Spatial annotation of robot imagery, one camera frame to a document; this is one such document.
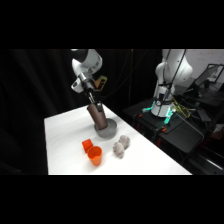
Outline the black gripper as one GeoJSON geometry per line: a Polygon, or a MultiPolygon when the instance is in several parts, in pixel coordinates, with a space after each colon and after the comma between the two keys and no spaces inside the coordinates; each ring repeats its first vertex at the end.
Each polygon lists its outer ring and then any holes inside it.
{"type": "MultiPolygon", "coordinates": [[[[82,87],[84,93],[87,97],[89,97],[91,103],[95,103],[95,98],[92,95],[96,91],[95,83],[92,79],[86,79],[82,82],[82,87]]],[[[101,102],[97,102],[96,104],[98,112],[103,111],[103,106],[101,102]]]]}

